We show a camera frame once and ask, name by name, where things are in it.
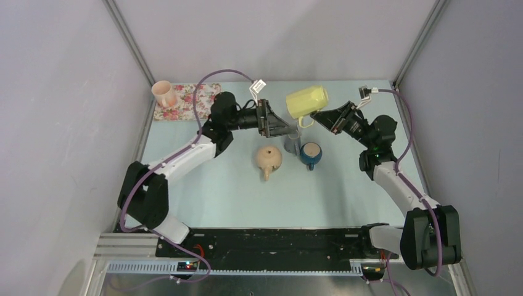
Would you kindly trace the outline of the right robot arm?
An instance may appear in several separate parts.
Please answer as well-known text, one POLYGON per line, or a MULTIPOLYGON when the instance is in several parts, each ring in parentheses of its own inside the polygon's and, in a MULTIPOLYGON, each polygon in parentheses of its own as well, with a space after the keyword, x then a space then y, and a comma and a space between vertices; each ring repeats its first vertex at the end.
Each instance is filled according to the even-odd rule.
POLYGON ((347 133, 365 147, 359 156, 360 170, 379 185, 403 214, 402 228, 384 223, 364 226, 368 234, 358 241, 360 253, 368 258, 382 250, 402 257, 411 270, 459 263, 461 236, 459 214, 451 205, 440 205, 418 189, 399 166, 393 153, 397 122, 380 115, 369 123, 354 103, 313 112, 311 118, 333 134, 347 133))

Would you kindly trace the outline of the yellow ceramic mug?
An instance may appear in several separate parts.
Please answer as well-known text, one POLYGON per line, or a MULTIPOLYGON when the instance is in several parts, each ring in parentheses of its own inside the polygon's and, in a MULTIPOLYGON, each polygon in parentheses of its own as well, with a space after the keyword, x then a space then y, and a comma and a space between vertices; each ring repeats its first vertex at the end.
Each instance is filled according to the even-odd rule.
POLYGON ((308 128, 314 124, 303 124, 303 119, 313 112, 317 112, 328 105, 329 96, 326 89, 321 85, 310 86, 293 92, 286 96, 286 106, 289 115, 298 120, 301 128, 308 128))

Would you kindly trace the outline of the pink ceramic mug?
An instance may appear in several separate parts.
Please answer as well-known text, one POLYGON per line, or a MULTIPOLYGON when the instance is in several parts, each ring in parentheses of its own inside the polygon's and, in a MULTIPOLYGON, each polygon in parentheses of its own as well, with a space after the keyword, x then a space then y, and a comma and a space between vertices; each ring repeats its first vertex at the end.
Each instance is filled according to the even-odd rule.
POLYGON ((159 106, 170 108, 178 102, 178 96, 173 85, 166 80, 158 81, 151 87, 151 93, 159 106))

